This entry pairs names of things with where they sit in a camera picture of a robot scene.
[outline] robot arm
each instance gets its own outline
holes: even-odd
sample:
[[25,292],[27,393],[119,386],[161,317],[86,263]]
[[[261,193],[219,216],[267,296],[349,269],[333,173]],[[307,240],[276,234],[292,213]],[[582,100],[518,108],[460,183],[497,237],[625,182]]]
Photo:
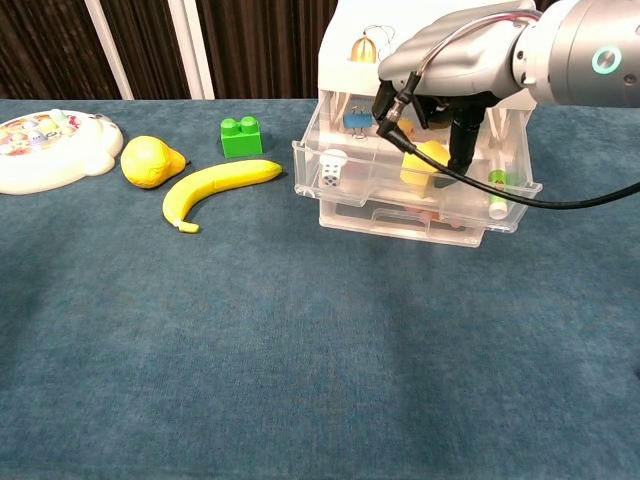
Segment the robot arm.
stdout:
[[561,0],[544,14],[533,0],[463,10],[381,62],[372,113],[390,141],[408,103],[422,128],[450,126],[448,167],[464,175],[485,110],[523,89],[539,103],[640,106],[639,51],[640,0]]

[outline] black cable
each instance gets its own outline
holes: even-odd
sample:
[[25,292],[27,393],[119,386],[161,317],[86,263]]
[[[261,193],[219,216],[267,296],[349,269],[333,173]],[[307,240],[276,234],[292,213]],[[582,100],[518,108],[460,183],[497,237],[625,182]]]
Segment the black cable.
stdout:
[[393,143],[401,151],[415,155],[416,157],[431,165],[433,168],[449,175],[450,177],[455,178],[456,180],[459,180],[463,183],[466,183],[467,185],[475,187],[479,190],[483,190],[484,192],[490,193],[505,200],[510,200],[512,202],[527,205],[529,207],[545,208],[549,210],[577,210],[581,208],[597,207],[599,205],[614,202],[616,200],[620,200],[622,198],[629,197],[635,193],[640,192],[640,182],[637,182],[626,188],[616,190],[615,192],[611,192],[606,195],[602,195],[596,198],[590,198],[587,200],[577,200],[573,202],[547,202],[544,200],[535,200],[523,197],[521,195],[515,195],[512,193],[504,192],[502,190],[498,190],[497,188],[493,188],[490,185],[486,185],[471,177],[467,177],[466,175],[459,174],[454,170],[441,165],[433,158],[418,150],[418,147],[408,138],[406,138],[404,133],[399,128],[395,128],[394,130],[386,133],[384,138]]

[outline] yellow object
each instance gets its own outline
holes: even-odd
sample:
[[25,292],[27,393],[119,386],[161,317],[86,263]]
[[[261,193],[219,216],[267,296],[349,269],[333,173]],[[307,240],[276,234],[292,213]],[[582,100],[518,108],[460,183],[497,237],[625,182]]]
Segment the yellow object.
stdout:
[[[425,155],[433,158],[440,165],[444,166],[447,166],[447,164],[449,163],[449,158],[451,158],[447,149],[444,148],[436,140],[430,140],[418,145],[418,150],[420,150]],[[420,170],[423,172],[427,172],[427,174],[418,173],[416,171],[408,171],[406,169]],[[402,171],[400,172],[400,179],[404,183],[410,185],[411,189],[417,195],[422,197],[424,196],[426,188],[429,186],[431,180],[433,179],[430,174],[437,171],[437,169],[429,165],[424,160],[421,160],[415,155],[405,153],[404,158],[402,159]]]
[[398,120],[398,127],[400,130],[404,132],[408,139],[411,139],[411,135],[413,135],[413,122],[410,118],[402,117]]
[[351,47],[351,61],[353,62],[376,63],[377,59],[376,44],[366,35],[356,40],[356,43]]
[[178,181],[164,197],[162,213],[179,231],[197,233],[200,227],[185,222],[189,210],[214,193],[267,182],[282,172],[270,160],[241,160],[199,170]]
[[143,135],[127,144],[120,165],[133,185],[154,188],[184,170],[186,160],[159,138]]

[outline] white pole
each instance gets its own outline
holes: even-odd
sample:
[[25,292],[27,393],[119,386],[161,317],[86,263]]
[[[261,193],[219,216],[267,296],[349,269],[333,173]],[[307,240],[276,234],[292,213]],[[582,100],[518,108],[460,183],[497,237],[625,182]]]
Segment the white pole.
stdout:
[[109,29],[109,23],[104,16],[102,5],[100,5],[100,0],[84,0],[84,3],[87,6],[89,15],[91,15],[93,27],[96,29],[96,33],[98,34],[98,38],[102,44],[102,50],[104,50],[104,54],[107,57],[111,73],[113,73],[113,77],[116,80],[122,99],[133,100],[133,93],[131,92],[129,79],[127,78],[127,74],[122,66],[122,61],[120,60],[116,44],[113,41],[113,36]]
[[189,22],[189,30],[191,31],[191,42],[196,55],[196,61],[198,62],[200,84],[202,85],[204,98],[213,100],[216,96],[213,91],[213,82],[211,81],[209,62],[207,61],[207,50],[205,49],[204,38],[202,37],[202,27],[200,26],[196,0],[184,0],[184,8],[187,14],[187,21]]
[[200,83],[200,72],[193,50],[185,5],[182,0],[168,1],[169,9],[171,10],[171,19],[173,20],[173,28],[176,31],[178,47],[180,48],[180,55],[182,56],[184,72],[187,77],[187,83],[189,84],[189,92],[191,93],[192,99],[199,100],[204,98],[204,93],[202,91],[202,83]]

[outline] green lego block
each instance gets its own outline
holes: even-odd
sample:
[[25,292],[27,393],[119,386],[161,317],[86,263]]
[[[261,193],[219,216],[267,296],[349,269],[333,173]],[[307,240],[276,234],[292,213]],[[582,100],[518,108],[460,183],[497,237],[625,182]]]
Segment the green lego block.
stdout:
[[243,117],[239,122],[225,118],[220,123],[220,140],[226,158],[262,154],[260,122],[255,117]]

